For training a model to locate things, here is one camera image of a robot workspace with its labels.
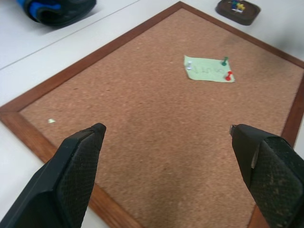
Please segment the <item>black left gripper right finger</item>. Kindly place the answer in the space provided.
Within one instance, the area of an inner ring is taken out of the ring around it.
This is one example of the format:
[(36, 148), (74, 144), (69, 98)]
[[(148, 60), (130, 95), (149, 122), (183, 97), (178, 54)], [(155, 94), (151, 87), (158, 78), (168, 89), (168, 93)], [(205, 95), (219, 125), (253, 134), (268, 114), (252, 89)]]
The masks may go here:
[(278, 135), (245, 124), (229, 133), (243, 181), (270, 228), (304, 228), (304, 160)]

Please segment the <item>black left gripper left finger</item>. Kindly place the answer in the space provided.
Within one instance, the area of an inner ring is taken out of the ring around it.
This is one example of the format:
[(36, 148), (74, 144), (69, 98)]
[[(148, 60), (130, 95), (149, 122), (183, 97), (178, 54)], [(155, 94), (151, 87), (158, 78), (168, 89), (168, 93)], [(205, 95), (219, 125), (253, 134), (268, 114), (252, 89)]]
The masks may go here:
[(81, 228), (105, 132), (96, 123), (67, 137), (34, 173), (0, 228)]

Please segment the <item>wood-framed cork board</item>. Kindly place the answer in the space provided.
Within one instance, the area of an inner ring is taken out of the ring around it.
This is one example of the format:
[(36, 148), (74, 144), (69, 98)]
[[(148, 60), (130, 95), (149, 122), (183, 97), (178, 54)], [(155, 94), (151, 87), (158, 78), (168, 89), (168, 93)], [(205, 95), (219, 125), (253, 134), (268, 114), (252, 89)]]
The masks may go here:
[[(229, 127), (293, 142), (304, 75), (304, 0), (249, 0), (251, 26), (219, 0), (137, 0), (0, 68), (0, 120), (46, 162), (103, 123), (90, 206), (115, 228), (247, 228), (255, 207)], [(188, 78), (184, 56), (223, 59), (233, 83)]]

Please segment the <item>light green paper note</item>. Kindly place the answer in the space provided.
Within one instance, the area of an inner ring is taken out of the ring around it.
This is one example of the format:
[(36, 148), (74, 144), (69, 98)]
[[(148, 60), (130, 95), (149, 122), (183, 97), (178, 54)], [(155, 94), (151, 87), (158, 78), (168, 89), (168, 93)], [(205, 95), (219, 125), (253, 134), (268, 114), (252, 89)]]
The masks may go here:
[[(227, 81), (225, 79), (228, 71), (232, 70), (228, 61), (226, 66), (223, 66), (221, 64), (223, 59), (184, 56), (184, 68), (186, 70), (188, 78), (191, 80), (233, 83), (235, 82), (233, 73), (230, 81)], [(192, 62), (192, 70), (187, 70), (188, 61)]]

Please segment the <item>dark brown pin tray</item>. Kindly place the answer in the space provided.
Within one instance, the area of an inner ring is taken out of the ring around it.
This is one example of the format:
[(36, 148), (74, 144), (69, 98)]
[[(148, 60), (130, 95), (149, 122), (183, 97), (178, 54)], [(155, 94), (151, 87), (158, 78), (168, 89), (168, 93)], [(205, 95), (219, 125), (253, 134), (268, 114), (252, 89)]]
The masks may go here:
[(215, 11), (240, 25), (250, 26), (259, 15), (261, 9), (246, 0), (220, 0)]

